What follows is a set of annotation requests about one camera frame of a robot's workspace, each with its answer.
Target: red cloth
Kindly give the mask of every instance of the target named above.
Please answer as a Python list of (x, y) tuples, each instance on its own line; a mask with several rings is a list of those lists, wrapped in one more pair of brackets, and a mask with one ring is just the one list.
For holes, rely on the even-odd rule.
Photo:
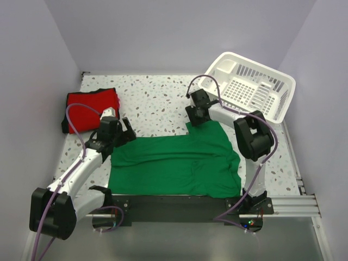
[[(115, 88), (99, 89), (92, 92), (74, 92), (67, 95), (66, 106), (72, 103), (82, 103), (97, 110), (100, 114), (103, 110), (113, 107), (117, 116), (119, 111), (119, 98)], [(100, 124), (100, 116), (94, 111), (82, 106), (73, 106), (69, 110), (72, 124), (79, 132), (86, 132), (97, 129)], [(74, 133), (65, 116), (61, 123), (63, 133)]]

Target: speckled tablecloth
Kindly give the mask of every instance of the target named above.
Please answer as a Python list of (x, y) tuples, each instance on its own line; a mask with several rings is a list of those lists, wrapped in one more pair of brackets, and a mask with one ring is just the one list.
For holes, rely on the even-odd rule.
[[(128, 117), (137, 136), (170, 136), (187, 133), (185, 123), (188, 117), (185, 107), (189, 100), (185, 97), (187, 85), (192, 75), (85, 75), (81, 91), (89, 92), (99, 88), (116, 88), (120, 98), (121, 117)], [(235, 150), (239, 153), (234, 130), (222, 125)], [(279, 147), (267, 163), (265, 182), (269, 195), (299, 195), (295, 169), (282, 125), (274, 125), (279, 139)], [(83, 133), (86, 141), (90, 132)], [(77, 136), (66, 137), (63, 153), (55, 172), (55, 178), (61, 176), (73, 163), (81, 151)], [(245, 183), (245, 161), (241, 157), (238, 174), (242, 185)], [(92, 185), (107, 186), (110, 175), (110, 158), (98, 168), (85, 182), (79, 195)]]

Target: wall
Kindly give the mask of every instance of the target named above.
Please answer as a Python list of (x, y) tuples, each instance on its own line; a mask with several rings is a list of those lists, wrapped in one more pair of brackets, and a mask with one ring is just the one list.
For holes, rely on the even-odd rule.
[(0, 260), (20, 260), (31, 193), (52, 180), (79, 70), (42, 0), (0, 3)]
[(348, 257), (347, 13), (346, 0), (318, 0), (280, 66), (297, 81), (286, 121), (336, 260)]
[(199, 73), (225, 51), (277, 68), (315, 0), (45, 0), (83, 71)]

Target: plastic basket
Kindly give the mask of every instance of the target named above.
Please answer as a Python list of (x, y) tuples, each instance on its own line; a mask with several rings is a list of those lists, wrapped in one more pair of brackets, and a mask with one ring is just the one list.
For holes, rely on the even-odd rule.
[[(217, 80), (225, 105), (244, 111), (260, 110), (273, 123), (281, 123), (293, 98), (293, 77), (232, 52), (221, 54), (206, 74)], [(218, 97), (216, 85), (202, 77), (198, 87), (212, 98)]]

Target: white speckled tabletop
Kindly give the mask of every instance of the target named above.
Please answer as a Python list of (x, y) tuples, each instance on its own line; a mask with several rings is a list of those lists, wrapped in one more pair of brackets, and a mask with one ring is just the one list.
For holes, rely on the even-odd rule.
[[(89, 92), (99, 88), (116, 88), (120, 99), (120, 115), (128, 117), (137, 136), (185, 135), (185, 124), (189, 121), (185, 107), (189, 100), (185, 97), (192, 75), (85, 75), (81, 91)], [(233, 148), (239, 153), (234, 130), (222, 125)], [(265, 182), (269, 195), (299, 195), (296, 170), (290, 156), (285, 131), (282, 125), (274, 125), (279, 147), (266, 166)], [(83, 133), (85, 141), (91, 132)], [(55, 173), (55, 178), (72, 164), (82, 146), (77, 136), (68, 134), (63, 153)], [(241, 162), (238, 174), (242, 185), (245, 183), (245, 161)], [(79, 195), (92, 185), (106, 187), (111, 169), (110, 157), (97, 169), (81, 187)]]

